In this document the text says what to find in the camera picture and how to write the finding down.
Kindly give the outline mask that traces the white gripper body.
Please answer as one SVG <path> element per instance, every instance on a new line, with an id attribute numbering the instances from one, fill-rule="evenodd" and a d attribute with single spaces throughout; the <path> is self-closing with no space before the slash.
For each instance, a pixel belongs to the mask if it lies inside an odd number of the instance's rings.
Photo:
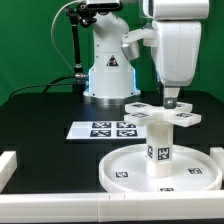
<path id="1" fill-rule="evenodd" d="M 201 23 L 196 21 L 154 21 L 158 45 L 152 48 L 159 80 L 165 87 L 188 86 L 198 58 Z"/>

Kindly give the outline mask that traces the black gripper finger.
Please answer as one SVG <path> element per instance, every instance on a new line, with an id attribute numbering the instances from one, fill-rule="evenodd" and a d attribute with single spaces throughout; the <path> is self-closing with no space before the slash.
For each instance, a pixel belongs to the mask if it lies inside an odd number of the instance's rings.
<path id="1" fill-rule="evenodd" d="M 163 106 L 166 109 L 175 109 L 179 95 L 179 87 L 165 87 L 163 90 Z"/>

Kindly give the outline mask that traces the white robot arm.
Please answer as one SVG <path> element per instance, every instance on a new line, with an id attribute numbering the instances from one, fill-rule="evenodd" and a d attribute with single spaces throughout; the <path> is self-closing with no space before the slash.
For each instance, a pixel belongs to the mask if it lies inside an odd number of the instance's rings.
<path id="1" fill-rule="evenodd" d="M 140 16 L 149 22 L 131 31 L 112 11 L 124 3 L 139 2 Z M 209 0 L 86 0 L 96 11 L 94 64 L 84 95 L 103 102 L 138 95 L 135 70 L 130 62 L 139 57 L 138 42 L 151 51 L 163 106 L 175 108 L 182 86 L 192 82 L 200 46 L 202 19 L 208 17 Z"/>

